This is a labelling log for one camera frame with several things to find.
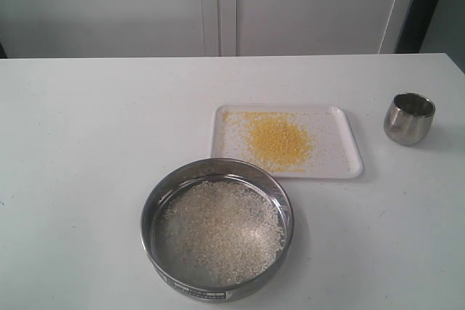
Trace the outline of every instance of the white cabinet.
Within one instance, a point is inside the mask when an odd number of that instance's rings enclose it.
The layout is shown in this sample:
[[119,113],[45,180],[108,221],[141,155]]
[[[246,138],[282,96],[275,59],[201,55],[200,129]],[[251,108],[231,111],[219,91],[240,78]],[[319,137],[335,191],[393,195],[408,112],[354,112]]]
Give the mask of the white cabinet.
[[393,52],[410,0],[0,0],[9,57]]

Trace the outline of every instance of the white table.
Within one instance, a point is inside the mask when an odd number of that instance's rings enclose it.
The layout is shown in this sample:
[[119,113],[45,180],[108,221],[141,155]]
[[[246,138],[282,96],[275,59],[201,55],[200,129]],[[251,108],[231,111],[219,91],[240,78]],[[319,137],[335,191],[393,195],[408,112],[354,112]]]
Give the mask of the white table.
[[[388,140],[393,96],[437,107],[415,147]],[[465,309],[465,77],[444,54],[0,61],[0,309]],[[224,103],[346,110],[365,165],[351,181],[282,180],[286,264],[212,306],[158,277],[142,205],[209,156]]]

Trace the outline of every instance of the stainless steel cup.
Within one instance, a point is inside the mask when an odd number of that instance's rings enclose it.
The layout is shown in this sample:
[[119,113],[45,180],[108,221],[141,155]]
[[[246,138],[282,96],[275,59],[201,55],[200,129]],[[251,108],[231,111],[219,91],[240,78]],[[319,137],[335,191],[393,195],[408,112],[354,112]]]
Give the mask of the stainless steel cup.
[[420,142],[431,128],[436,107],[419,94],[398,94],[384,118],[384,132],[401,145]]

